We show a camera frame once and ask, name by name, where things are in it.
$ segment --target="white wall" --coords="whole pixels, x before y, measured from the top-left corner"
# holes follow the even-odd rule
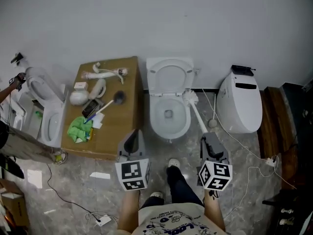
[[[313,0],[0,0],[0,87],[14,53],[72,84],[81,63],[191,56],[194,88],[217,88],[232,64],[260,89],[302,84],[313,69]]]

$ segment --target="wooden board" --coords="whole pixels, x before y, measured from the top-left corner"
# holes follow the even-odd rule
[[[260,91],[262,100],[262,123],[258,130],[258,139],[260,145],[261,158],[271,158],[278,154],[278,142],[277,142],[277,131],[275,124],[273,123],[271,107],[269,101],[265,96],[264,91]]]
[[[282,177],[288,183],[294,185],[297,171],[297,153],[295,147],[289,149],[294,137],[291,132],[286,105],[278,88],[267,87],[264,92],[272,112],[272,121],[277,130],[278,149],[282,154]],[[292,189],[292,187],[282,182],[282,189]]]

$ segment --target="cardboard box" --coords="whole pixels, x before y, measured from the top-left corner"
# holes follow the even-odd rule
[[[6,208],[9,220],[16,226],[29,226],[24,193],[11,181],[0,179],[1,203]]]
[[[92,66],[98,61],[82,64],[77,72],[75,82],[84,82],[81,75],[84,71],[94,72]],[[69,153],[96,159],[115,160],[118,143],[136,128],[143,124],[143,87],[138,68],[138,58],[129,57],[99,61],[100,69],[114,70],[128,68],[124,77],[124,85],[117,76],[106,78],[106,92],[100,98],[108,103],[117,91],[124,91],[126,100],[122,105],[110,105],[102,113],[102,127],[94,129],[92,139],[88,142],[74,143],[67,135],[67,130],[72,121],[82,116],[82,106],[70,105],[67,108],[66,119],[63,127],[61,148]],[[88,91],[91,92],[97,79],[88,80]]]

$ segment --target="marble floor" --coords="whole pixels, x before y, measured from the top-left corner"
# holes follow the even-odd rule
[[[211,102],[214,95],[207,93]],[[197,108],[202,119],[207,122],[212,117],[212,110],[203,93],[198,94]],[[141,204],[155,190],[166,192],[166,202],[171,202],[169,187],[166,184],[165,168],[170,158],[178,158],[180,167],[188,184],[194,192],[203,199],[203,189],[196,185],[196,167],[200,165],[201,130],[196,116],[191,110],[191,125],[188,132],[181,138],[168,141],[154,133],[149,122],[149,95],[145,95],[145,126],[142,131],[146,144],[146,155],[152,162],[152,173],[149,187],[141,194]],[[233,180],[227,189],[220,194],[220,205],[225,217],[226,231],[243,230],[247,235],[265,235],[270,224],[272,207],[262,205],[279,192],[281,180],[273,174],[262,177],[257,168],[249,169],[249,184],[246,192],[248,168],[257,166],[264,175],[270,175],[273,168],[257,159],[232,139],[219,125],[209,131],[215,131],[230,155],[233,165]],[[245,147],[256,155],[259,154],[257,134],[234,135]],[[94,227],[95,221],[85,219],[85,210],[62,201],[48,186],[50,171],[46,164],[17,159],[25,173],[25,179],[20,180],[6,173],[6,178],[17,182],[25,193],[28,215],[33,235],[97,235],[107,234],[114,229],[114,221],[103,227]],[[52,178],[50,184],[59,195],[68,201],[75,202],[92,212],[108,212],[118,217],[121,199],[124,191],[120,186],[115,172],[114,162],[77,157],[69,154],[66,164],[50,165]],[[93,172],[110,175],[111,179],[90,177]]]

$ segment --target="green cloth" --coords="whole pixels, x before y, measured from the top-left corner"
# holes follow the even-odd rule
[[[70,124],[67,134],[76,142],[77,138],[82,139],[82,141],[87,142],[86,133],[89,134],[92,128],[92,120],[84,123],[86,119],[84,117],[78,117],[73,120]]]

